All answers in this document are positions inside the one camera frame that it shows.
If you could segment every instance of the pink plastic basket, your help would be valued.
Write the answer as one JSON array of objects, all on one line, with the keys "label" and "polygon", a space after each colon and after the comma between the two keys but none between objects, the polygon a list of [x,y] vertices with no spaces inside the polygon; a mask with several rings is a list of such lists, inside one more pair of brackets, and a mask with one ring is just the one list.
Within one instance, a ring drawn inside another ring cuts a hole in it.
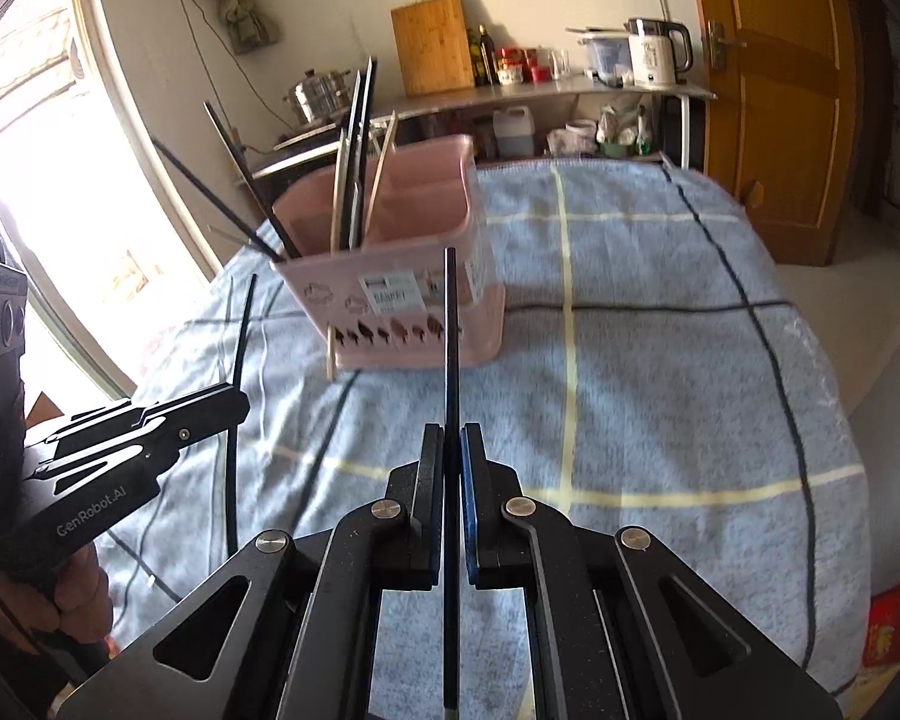
[{"label": "pink plastic basket", "polygon": [[[367,164],[375,175],[376,160]],[[466,136],[397,148],[364,245],[330,253],[333,167],[290,186],[274,213],[303,255],[274,265],[326,339],[337,331],[338,367],[443,365],[443,250],[455,247],[460,359],[496,356],[504,287],[485,232],[473,146]]]}]

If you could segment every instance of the black stripe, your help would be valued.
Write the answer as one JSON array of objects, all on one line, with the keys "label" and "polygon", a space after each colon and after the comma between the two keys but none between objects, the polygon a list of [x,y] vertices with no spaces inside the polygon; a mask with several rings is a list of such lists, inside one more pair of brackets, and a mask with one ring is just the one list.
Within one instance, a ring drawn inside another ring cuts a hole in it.
[{"label": "black stripe", "polygon": [[767,357],[770,358],[770,367],[773,369],[773,381],[776,383],[776,391],[780,398],[780,406],[783,408],[783,415],[787,420],[787,427],[790,430],[790,438],[794,445],[794,451],[797,453],[797,471],[799,471],[800,488],[803,491],[803,504],[807,512],[807,645],[806,650],[803,653],[803,660],[800,663],[800,666],[805,670],[810,665],[813,649],[817,642],[817,513],[816,509],[814,509],[813,493],[810,490],[810,480],[807,475],[807,459],[803,449],[803,440],[800,437],[799,429],[797,429],[797,418],[794,417],[793,409],[791,409],[790,401],[787,397],[786,388],[783,385],[780,360],[776,357],[773,346],[770,346],[770,340],[767,338],[763,325],[760,324],[760,319],[756,316],[754,306],[751,305],[749,298],[746,296],[746,290],[744,289],[743,283],[740,281],[739,276],[737,276],[736,271],[730,264],[730,260],[727,259],[727,252],[725,252],[724,248],[714,240],[713,236],[710,234],[710,230],[707,229],[707,226],[703,223],[703,220],[701,220],[700,215],[697,213],[697,209],[693,207],[690,200],[687,199],[686,194],[684,194],[683,187],[674,182],[666,167],[660,166],[660,170],[663,170],[663,175],[666,177],[667,183],[672,184],[677,188],[677,193],[680,195],[683,204],[686,205],[687,210],[693,214],[694,221],[696,221],[697,225],[703,230],[703,234],[706,235],[706,240],[710,242],[712,247],[717,251],[717,255],[720,256],[720,261],[724,265],[727,275],[730,276],[730,279],[737,288],[737,292],[740,293],[740,299],[746,305],[751,322],[754,324],[754,330],[756,330],[757,335],[760,337],[760,343],[763,344],[764,349],[767,351]]},{"label": "black stripe", "polygon": [[269,297],[269,300],[266,302],[264,306],[264,312],[261,315],[261,319],[264,317],[269,317],[269,313],[274,309],[274,303],[276,303],[276,298],[280,296],[280,290],[283,289],[283,284],[277,284],[274,288],[274,294]]},{"label": "black stripe", "polygon": [[136,552],[133,551],[133,547],[127,544],[122,538],[120,538],[120,536],[117,536],[117,533],[114,533],[113,531],[107,531],[106,534],[110,536],[117,544],[117,546],[120,547],[124,552],[126,552],[127,555],[130,555],[133,560],[136,560],[138,568],[143,568],[144,571],[149,574],[149,576],[154,577],[154,584],[156,584],[159,589],[163,590],[165,594],[167,594],[167,597],[170,598],[171,601],[173,601],[173,603],[179,604],[180,601],[183,600],[183,596],[176,592],[176,590],[170,587],[165,581],[163,581],[160,578],[160,575],[157,574],[156,571],[154,571],[151,567],[149,567],[149,565],[146,564],[146,561],[142,557],[140,557]]},{"label": "black stripe", "polygon": [[[743,305],[730,306],[668,306],[668,305],[638,305],[635,303],[574,303],[571,306],[572,311],[619,311],[640,313],[660,313],[660,314],[723,314],[731,311],[749,311],[751,308],[775,308],[785,306],[794,308],[794,304],[789,300],[759,300],[756,303],[746,303]],[[559,303],[519,303],[514,306],[506,306],[505,311],[510,313],[519,313],[523,311],[562,311],[563,306]]]},{"label": "black stripe", "polygon": [[340,422],[340,415],[343,413],[343,406],[346,405],[346,399],[351,389],[353,389],[353,385],[356,384],[359,375],[360,371],[355,370],[353,375],[346,381],[346,384],[343,385],[340,397],[337,398],[337,405],[334,407],[332,415],[330,415],[330,424],[327,427],[327,432],[323,435],[323,441],[320,442],[320,447],[317,450],[317,456],[314,457],[314,461],[307,469],[307,477],[303,480],[303,487],[300,488],[300,502],[296,505],[296,511],[293,512],[290,523],[286,528],[287,533],[291,536],[293,536],[293,532],[296,531],[296,527],[300,524],[300,517],[303,517],[303,511],[310,502],[314,486],[317,485],[317,475],[319,475],[320,468],[323,466],[323,457],[326,455],[327,449],[330,448],[333,433],[336,432],[337,423]]},{"label": "black stripe", "polygon": [[840,685],[840,688],[837,688],[836,690],[831,690],[831,692],[830,692],[831,696],[833,696],[834,698],[837,698],[838,696],[841,696],[842,694],[846,693],[847,690],[850,690],[850,688],[853,688],[853,685],[856,683],[856,680],[857,680],[857,675],[854,674],[845,683]]}]

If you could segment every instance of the white kettle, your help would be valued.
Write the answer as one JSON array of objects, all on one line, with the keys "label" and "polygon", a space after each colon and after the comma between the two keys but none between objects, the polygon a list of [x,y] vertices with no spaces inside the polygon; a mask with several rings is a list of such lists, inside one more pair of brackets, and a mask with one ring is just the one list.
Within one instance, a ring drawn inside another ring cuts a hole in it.
[{"label": "white kettle", "polygon": [[[693,67],[693,47],[690,32],[682,23],[660,19],[633,18],[624,25],[629,33],[634,81],[648,86],[672,86],[677,73]],[[684,62],[677,66],[677,50],[671,35],[679,33],[683,42]]]}]

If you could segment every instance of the bed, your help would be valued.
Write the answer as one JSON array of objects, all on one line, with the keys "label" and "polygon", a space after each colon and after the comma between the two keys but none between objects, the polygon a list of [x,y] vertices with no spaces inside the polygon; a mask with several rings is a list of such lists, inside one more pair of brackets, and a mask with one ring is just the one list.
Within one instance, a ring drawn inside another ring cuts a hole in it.
[{"label": "bed", "polygon": [[[479,180],[504,343],[461,374],[461,416],[482,424],[487,456],[578,525],[656,533],[842,695],[866,632],[866,478],[826,356],[742,209],[662,165],[556,160]],[[442,419],[438,370],[327,381],[322,339],[251,250],[164,343],[135,399],[228,378],[254,273],[241,543],[332,527],[379,497],[389,469],[418,456],[423,424]],[[159,498],[98,541],[118,642],[223,562],[223,454],[222,436],[190,447]],[[439,589],[385,594],[373,713],[439,713],[439,609]],[[465,586],[461,609],[461,716],[530,716],[521,595]]]}]

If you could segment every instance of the basket label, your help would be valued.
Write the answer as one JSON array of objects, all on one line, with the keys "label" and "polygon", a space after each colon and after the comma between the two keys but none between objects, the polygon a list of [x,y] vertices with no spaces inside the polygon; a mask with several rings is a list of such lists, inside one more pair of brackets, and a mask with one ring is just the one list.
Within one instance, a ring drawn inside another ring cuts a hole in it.
[{"label": "basket label", "polygon": [[375,314],[426,310],[413,271],[367,274],[360,277],[360,286],[364,288]]}]

